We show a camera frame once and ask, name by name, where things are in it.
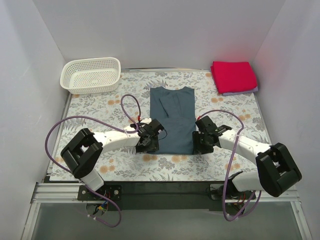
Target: black cable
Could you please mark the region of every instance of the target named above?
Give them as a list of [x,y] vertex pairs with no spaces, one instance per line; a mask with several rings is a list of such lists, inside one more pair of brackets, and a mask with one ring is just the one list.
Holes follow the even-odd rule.
[[165,139],[168,136],[167,130],[164,129],[164,131],[165,131],[165,136],[163,138],[158,139],[158,141]]

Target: gray wall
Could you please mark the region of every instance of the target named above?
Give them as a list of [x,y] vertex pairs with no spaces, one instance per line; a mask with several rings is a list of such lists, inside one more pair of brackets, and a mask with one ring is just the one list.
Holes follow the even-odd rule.
[[66,100],[65,60],[31,0],[0,0],[0,35],[0,239],[16,240],[49,163],[44,141]]
[[273,143],[302,172],[297,188],[313,239],[320,239],[320,3],[286,1],[255,60],[258,101]]
[[33,0],[67,61],[210,69],[251,61],[285,0]]

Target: plastic basket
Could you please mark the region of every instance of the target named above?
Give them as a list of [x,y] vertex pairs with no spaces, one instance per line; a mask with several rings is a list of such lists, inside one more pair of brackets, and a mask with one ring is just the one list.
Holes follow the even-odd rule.
[[72,94],[114,91],[119,85],[121,65],[114,57],[74,60],[62,69],[60,85]]

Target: table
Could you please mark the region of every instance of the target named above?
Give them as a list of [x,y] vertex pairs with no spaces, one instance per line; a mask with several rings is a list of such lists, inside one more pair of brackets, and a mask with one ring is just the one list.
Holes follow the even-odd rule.
[[[243,120],[242,135],[268,143],[268,133],[253,93],[222,96],[208,71],[126,71],[121,73],[119,87],[112,92],[73,95],[68,103],[66,116],[90,116],[113,126],[124,128],[131,121],[123,114],[120,99],[133,94],[138,99],[142,118],[150,113],[150,88],[164,87],[175,90],[183,87],[195,89],[196,117],[212,109],[233,112]],[[133,99],[125,99],[125,109],[137,120],[138,108]],[[210,113],[217,126],[228,125],[235,130],[240,123],[226,113]],[[67,166],[60,152],[82,128],[92,132],[109,131],[99,123],[83,119],[70,119],[63,124],[57,139],[55,159]],[[105,181],[223,181],[231,152],[215,147],[214,153],[204,155],[150,155],[136,154],[133,147],[125,147],[100,156],[96,170]],[[230,174],[238,171],[254,171],[249,160],[235,155]],[[50,181],[74,181],[74,177],[56,165],[52,167]]]

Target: purple cable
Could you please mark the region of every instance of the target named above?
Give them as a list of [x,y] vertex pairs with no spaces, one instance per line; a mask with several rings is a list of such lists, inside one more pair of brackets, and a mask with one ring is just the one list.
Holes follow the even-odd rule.
[[[81,116],[81,115],[69,116],[69,117],[66,117],[66,118],[58,121],[55,125],[53,125],[53,127],[50,129],[50,131],[48,132],[48,134],[47,134],[47,136],[46,136],[46,138],[45,138],[45,141],[44,141],[44,149],[45,149],[45,153],[47,154],[47,156],[49,157],[49,159],[50,159],[52,162],[54,162],[57,166],[59,166],[60,168],[62,168],[63,170],[65,170],[65,171],[67,171],[68,173],[72,174],[72,172],[71,172],[68,168],[66,168],[66,167],[62,166],[61,164],[59,164],[59,163],[51,156],[51,154],[50,154],[50,152],[49,152],[49,150],[48,150],[48,141],[49,141],[49,137],[50,137],[51,133],[54,131],[54,129],[55,129],[58,125],[60,125],[61,123],[65,122],[65,121],[67,121],[67,120],[69,120],[69,119],[77,119],[77,118],[89,119],[89,120],[95,121],[95,122],[97,122],[97,123],[100,123],[100,124],[102,124],[102,125],[105,125],[105,126],[111,128],[111,129],[117,130],[117,131],[122,132],[122,133],[128,133],[128,134],[136,133],[136,132],[138,131],[138,128],[139,128],[139,127],[138,127],[138,124],[136,123],[136,121],[133,120],[133,119],[129,116],[129,114],[127,113],[127,111],[126,111],[125,108],[124,108],[124,103],[123,103],[123,101],[124,101],[124,98],[125,98],[125,97],[132,97],[132,98],[136,101],[136,104],[137,104],[138,109],[139,109],[139,116],[141,116],[140,104],[139,104],[137,98],[136,98],[135,96],[131,95],[131,94],[125,94],[125,95],[123,95],[122,98],[121,98],[121,101],[120,101],[121,108],[122,108],[124,114],[135,124],[135,130],[134,130],[134,131],[127,131],[127,132],[126,132],[125,130],[123,130],[123,129],[121,129],[121,128],[112,126],[112,125],[110,125],[110,124],[108,124],[108,123],[106,123],[106,122],[100,121],[100,120],[98,120],[98,119],[95,119],[95,118],[89,117],[89,116]],[[88,187],[87,185],[85,185],[85,187],[86,187],[91,193],[93,193],[93,194],[99,196],[100,198],[103,198],[103,199],[107,200],[108,202],[112,203],[112,204],[115,206],[115,208],[117,209],[117,211],[119,212],[119,221],[118,221],[115,225],[111,225],[111,224],[107,223],[106,221],[104,221],[104,220],[102,220],[102,219],[100,219],[100,218],[98,218],[98,217],[96,217],[95,219],[98,220],[99,222],[107,225],[107,226],[110,227],[110,228],[114,228],[114,227],[118,226],[118,225],[120,224],[121,218],[122,218],[121,210],[120,210],[119,206],[118,206],[114,201],[110,200],[109,198],[107,198],[107,197],[105,197],[105,196],[102,196],[101,194],[93,191],[93,190],[92,190],[90,187]]]
[[198,117],[198,120],[200,118],[202,118],[204,115],[207,115],[209,113],[212,113],[212,112],[223,112],[223,113],[227,113],[227,114],[230,114],[232,116],[234,116],[241,124],[241,128],[240,130],[237,132],[237,136],[235,138],[235,142],[234,142],[234,145],[233,145],[233,149],[232,149],[232,153],[231,153],[231,157],[230,157],[230,161],[229,161],[229,164],[228,164],[228,168],[226,170],[226,174],[225,174],[225,179],[224,179],[224,184],[223,184],[223,191],[222,191],[222,212],[223,212],[223,216],[225,218],[225,220],[229,221],[229,222],[232,222],[233,220],[237,219],[238,217],[244,217],[244,216],[247,216],[249,213],[251,213],[257,206],[258,202],[259,202],[259,199],[261,197],[261,191],[259,193],[259,196],[255,202],[255,204],[253,205],[253,207],[248,211],[246,212],[245,214],[241,215],[241,213],[243,212],[243,210],[245,210],[245,208],[248,206],[248,204],[250,203],[251,199],[254,197],[256,191],[253,191],[251,196],[248,198],[248,200],[246,201],[246,203],[243,205],[243,207],[236,213],[236,215],[232,216],[231,218],[228,218],[228,213],[226,211],[226,192],[227,192],[227,183],[228,183],[228,178],[229,178],[229,173],[230,173],[230,169],[231,169],[231,164],[232,164],[232,161],[234,159],[234,156],[235,156],[235,153],[236,153],[236,149],[237,149],[237,144],[238,144],[238,141],[239,141],[239,134],[241,133],[241,131],[245,128],[245,125],[244,123],[241,121],[241,119],[236,116],[235,114],[233,114],[232,112],[229,112],[229,111],[225,111],[225,110],[210,110],[210,111],[207,111],[205,112],[204,114],[202,114],[201,116]]

